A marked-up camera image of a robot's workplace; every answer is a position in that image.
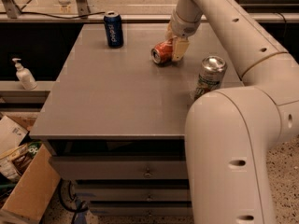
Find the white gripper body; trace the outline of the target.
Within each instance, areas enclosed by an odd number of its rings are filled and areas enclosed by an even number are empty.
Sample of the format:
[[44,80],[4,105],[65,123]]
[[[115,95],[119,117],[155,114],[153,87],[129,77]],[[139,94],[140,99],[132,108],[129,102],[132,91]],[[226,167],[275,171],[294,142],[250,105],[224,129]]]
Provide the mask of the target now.
[[174,10],[169,22],[172,34],[181,38],[187,38],[194,35],[201,23],[201,18],[201,10],[195,11],[194,13],[188,13],[186,18]]

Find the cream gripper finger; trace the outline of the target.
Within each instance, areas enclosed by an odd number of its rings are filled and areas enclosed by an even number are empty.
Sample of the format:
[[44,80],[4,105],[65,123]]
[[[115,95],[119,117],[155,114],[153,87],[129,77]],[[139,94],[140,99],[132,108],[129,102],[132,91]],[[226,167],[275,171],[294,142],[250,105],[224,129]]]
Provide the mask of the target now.
[[170,23],[167,24],[167,28],[165,31],[165,40],[169,43],[173,42],[173,33],[172,33],[172,28]]
[[188,49],[190,42],[187,38],[175,37],[173,39],[172,61],[180,61]]

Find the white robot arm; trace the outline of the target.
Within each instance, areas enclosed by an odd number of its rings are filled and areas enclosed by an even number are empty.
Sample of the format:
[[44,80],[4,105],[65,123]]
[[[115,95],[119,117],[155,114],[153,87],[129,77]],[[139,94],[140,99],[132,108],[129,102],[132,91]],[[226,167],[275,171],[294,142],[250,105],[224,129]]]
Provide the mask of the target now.
[[299,65],[235,0],[178,0],[167,28],[174,60],[202,18],[243,84],[201,96],[188,112],[194,224],[276,224],[266,154],[299,134]]

